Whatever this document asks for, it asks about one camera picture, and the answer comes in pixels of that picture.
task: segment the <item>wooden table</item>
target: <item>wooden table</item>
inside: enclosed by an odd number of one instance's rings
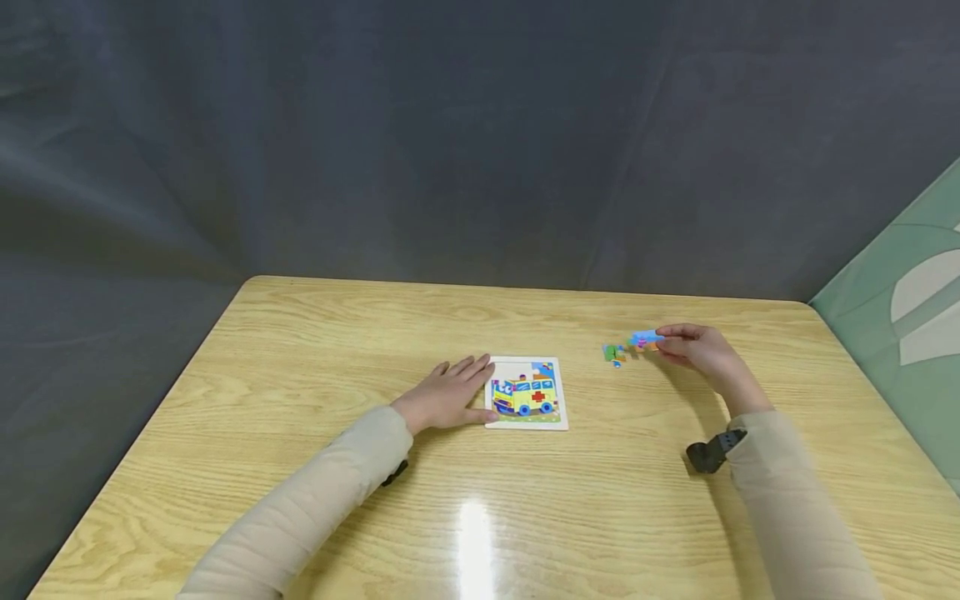
[[[292,597],[766,597],[727,470],[681,460],[725,426],[719,399],[659,361],[603,360],[601,344],[676,321],[722,328],[794,418],[888,598],[960,589],[960,502],[804,304],[256,277],[34,597],[170,597],[357,417],[483,351],[558,356],[570,430],[422,435]]]

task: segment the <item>beige sleeve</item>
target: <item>beige sleeve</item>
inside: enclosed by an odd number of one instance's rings
[[[227,529],[177,598],[281,597],[412,444],[406,421],[393,408],[371,410]]]
[[[730,429],[747,431],[727,458],[777,598],[882,598],[790,419],[751,413],[732,420]]]

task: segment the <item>black wrist strap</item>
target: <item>black wrist strap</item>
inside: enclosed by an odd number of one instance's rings
[[[381,488],[386,488],[386,487],[389,486],[390,484],[394,483],[394,480],[397,479],[397,478],[400,476],[400,474],[401,474],[403,471],[405,471],[405,470],[407,469],[407,467],[409,467],[409,466],[410,466],[410,462],[407,461],[407,459],[403,459],[403,461],[400,462],[400,466],[397,467],[396,470],[395,470],[393,473],[390,474],[390,477],[387,477],[387,479],[384,480],[384,482],[380,484],[380,487],[381,487]]]
[[[697,442],[686,447],[686,457],[698,473],[715,473],[727,461],[727,453],[747,437],[743,429],[725,431],[709,442]]]

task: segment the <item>hand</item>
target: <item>hand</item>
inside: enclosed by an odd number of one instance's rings
[[[665,325],[657,333],[666,337],[657,342],[663,358],[702,373],[727,402],[731,417],[773,410],[747,363],[717,329],[683,323]]]
[[[484,354],[478,360],[468,356],[453,367],[449,365],[437,365],[416,388],[391,403],[407,421],[412,435],[427,427],[446,429],[497,420],[494,411],[467,408],[477,390],[493,375],[490,355]]]

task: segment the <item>fabric backdrop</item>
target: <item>fabric backdrop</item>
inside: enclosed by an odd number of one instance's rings
[[[0,597],[247,276],[809,300],[955,158],[958,17],[6,0]]]

